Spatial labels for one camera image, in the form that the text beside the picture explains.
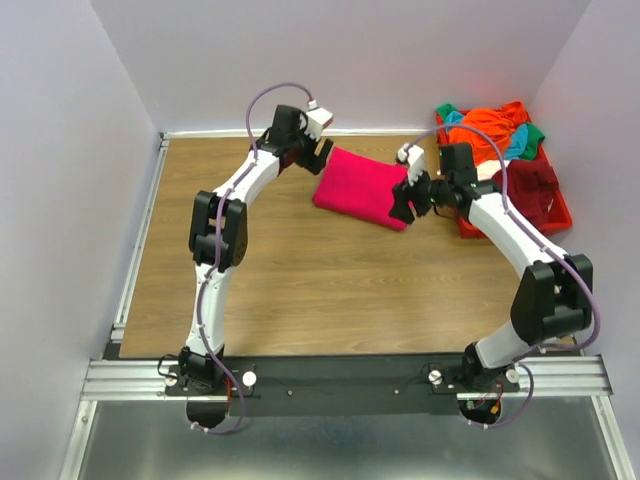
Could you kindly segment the dark maroon t-shirt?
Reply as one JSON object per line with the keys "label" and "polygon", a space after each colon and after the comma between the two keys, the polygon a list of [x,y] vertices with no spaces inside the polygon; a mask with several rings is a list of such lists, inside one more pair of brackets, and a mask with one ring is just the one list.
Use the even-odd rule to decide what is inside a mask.
{"label": "dark maroon t-shirt", "polygon": [[559,189],[556,174],[542,159],[511,160],[507,171],[507,196],[515,208],[535,227],[548,221],[549,209]]}

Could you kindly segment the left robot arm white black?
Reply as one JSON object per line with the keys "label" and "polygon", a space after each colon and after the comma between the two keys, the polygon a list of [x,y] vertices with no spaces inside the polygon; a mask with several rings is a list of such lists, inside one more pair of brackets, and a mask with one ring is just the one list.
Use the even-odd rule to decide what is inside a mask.
{"label": "left robot arm white black", "polygon": [[188,236],[195,265],[193,319],[178,354],[181,378],[201,395],[214,393],[224,371],[224,315],[232,276],[248,248],[248,210],[265,187],[297,165],[314,175],[325,168],[333,142],[323,140],[333,114],[311,100],[306,110],[279,105],[272,124],[253,140],[246,160],[212,191],[196,194]]}

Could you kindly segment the white t-shirt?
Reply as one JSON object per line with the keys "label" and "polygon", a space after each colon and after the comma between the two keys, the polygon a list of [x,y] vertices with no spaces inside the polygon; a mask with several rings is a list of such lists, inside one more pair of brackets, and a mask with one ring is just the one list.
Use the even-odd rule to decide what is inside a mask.
{"label": "white t-shirt", "polygon": [[[510,161],[505,160],[503,165],[507,167]],[[476,167],[477,177],[479,181],[491,180],[498,172],[502,170],[501,162],[497,159],[487,160],[480,163]]]}

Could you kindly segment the left aluminium side rail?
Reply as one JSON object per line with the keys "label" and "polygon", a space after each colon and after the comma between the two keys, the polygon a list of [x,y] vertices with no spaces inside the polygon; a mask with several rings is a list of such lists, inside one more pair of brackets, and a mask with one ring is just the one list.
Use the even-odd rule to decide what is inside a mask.
{"label": "left aluminium side rail", "polygon": [[132,255],[130,258],[129,266],[127,269],[127,274],[125,278],[125,282],[121,291],[121,296],[119,299],[118,307],[116,310],[116,314],[114,320],[112,322],[109,342],[121,343],[124,337],[124,331],[126,328],[129,309],[131,306],[136,280],[139,273],[139,268],[144,252],[144,247],[151,223],[151,218],[153,214],[154,204],[157,197],[163,168],[169,148],[170,143],[170,135],[166,132],[161,132],[159,134],[159,149],[158,154],[154,163],[153,174],[151,177],[151,183],[149,186],[148,193],[146,195],[146,200],[144,203],[144,209],[142,212],[141,222],[139,225],[139,229],[136,235],[136,240],[134,243]]}

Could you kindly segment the teal blue t-shirt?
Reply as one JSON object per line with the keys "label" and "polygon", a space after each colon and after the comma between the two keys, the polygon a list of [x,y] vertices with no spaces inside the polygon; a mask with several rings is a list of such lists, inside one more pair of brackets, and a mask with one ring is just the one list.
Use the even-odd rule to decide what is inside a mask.
{"label": "teal blue t-shirt", "polygon": [[476,164],[497,158],[493,147],[482,136],[458,124],[468,125],[486,134],[500,149],[505,160],[519,158],[528,143],[528,126],[518,115],[504,114],[490,109],[480,109],[463,115],[459,111],[449,113],[444,122],[451,127],[445,130],[450,143],[468,143],[472,147]]}

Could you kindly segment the aluminium extrusion frame rail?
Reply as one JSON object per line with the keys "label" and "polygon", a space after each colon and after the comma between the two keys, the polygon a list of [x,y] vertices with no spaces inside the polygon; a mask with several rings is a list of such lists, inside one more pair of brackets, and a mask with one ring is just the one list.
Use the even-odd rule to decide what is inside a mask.
{"label": "aluminium extrusion frame rail", "polygon": [[[166,385],[152,360],[96,360],[85,375],[83,401],[169,400]],[[611,396],[613,389],[599,356],[529,357],[517,366],[520,390],[536,397]]]}

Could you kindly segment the orange t-shirt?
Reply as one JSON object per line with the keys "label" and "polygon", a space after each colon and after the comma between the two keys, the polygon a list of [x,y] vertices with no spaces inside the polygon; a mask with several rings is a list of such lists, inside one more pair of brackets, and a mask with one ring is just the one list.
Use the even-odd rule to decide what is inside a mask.
{"label": "orange t-shirt", "polygon": [[[513,160],[518,159],[527,146],[527,119],[523,103],[515,101],[498,109],[472,109],[464,115],[460,124],[483,132],[498,147],[505,160]],[[452,143],[468,143],[476,166],[498,159],[494,148],[483,136],[465,128],[452,128],[449,140]]]}

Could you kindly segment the magenta pink t-shirt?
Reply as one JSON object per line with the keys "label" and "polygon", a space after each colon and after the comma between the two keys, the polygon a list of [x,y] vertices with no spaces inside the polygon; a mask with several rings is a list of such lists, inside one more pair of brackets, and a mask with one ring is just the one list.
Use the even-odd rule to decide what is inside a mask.
{"label": "magenta pink t-shirt", "polygon": [[335,147],[312,197],[315,207],[401,232],[406,224],[389,212],[392,189],[405,178],[400,165],[382,163]]}

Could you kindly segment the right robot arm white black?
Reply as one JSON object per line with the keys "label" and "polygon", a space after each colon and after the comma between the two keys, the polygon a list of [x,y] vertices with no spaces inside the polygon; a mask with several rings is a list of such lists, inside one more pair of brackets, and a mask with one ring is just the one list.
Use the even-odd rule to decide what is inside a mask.
{"label": "right robot arm white black", "polygon": [[515,360],[595,324],[591,261],[544,237],[512,204],[503,185],[479,179],[470,145],[441,147],[438,179],[429,176],[424,151],[416,144],[403,145],[396,161],[406,176],[392,189],[392,218],[411,224],[432,209],[451,207],[498,248],[519,278],[506,323],[462,355],[458,374],[467,389],[485,390]]}

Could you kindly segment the green t-shirt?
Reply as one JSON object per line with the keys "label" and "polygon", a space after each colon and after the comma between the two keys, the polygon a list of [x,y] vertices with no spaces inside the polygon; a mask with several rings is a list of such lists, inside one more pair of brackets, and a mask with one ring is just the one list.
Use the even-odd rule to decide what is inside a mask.
{"label": "green t-shirt", "polygon": [[[459,111],[460,113],[465,115],[470,110],[464,113],[458,108],[456,108],[453,104],[443,104],[436,108],[436,113],[443,124],[446,124],[444,122],[444,118],[453,111]],[[528,132],[529,132],[528,143],[524,153],[518,159],[531,161],[536,158],[539,145],[545,139],[545,135],[538,127],[536,127],[532,122],[530,122],[529,116],[527,119],[527,126],[528,126]]]}

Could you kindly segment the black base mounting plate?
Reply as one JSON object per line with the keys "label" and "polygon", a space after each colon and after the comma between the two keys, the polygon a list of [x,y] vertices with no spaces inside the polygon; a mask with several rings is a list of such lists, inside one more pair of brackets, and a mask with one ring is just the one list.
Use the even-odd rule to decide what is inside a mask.
{"label": "black base mounting plate", "polygon": [[457,415],[494,424],[501,398],[519,391],[513,365],[486,370],[465,354],[226,356],[182,352],[157,364],[190,421],[226,417]]}

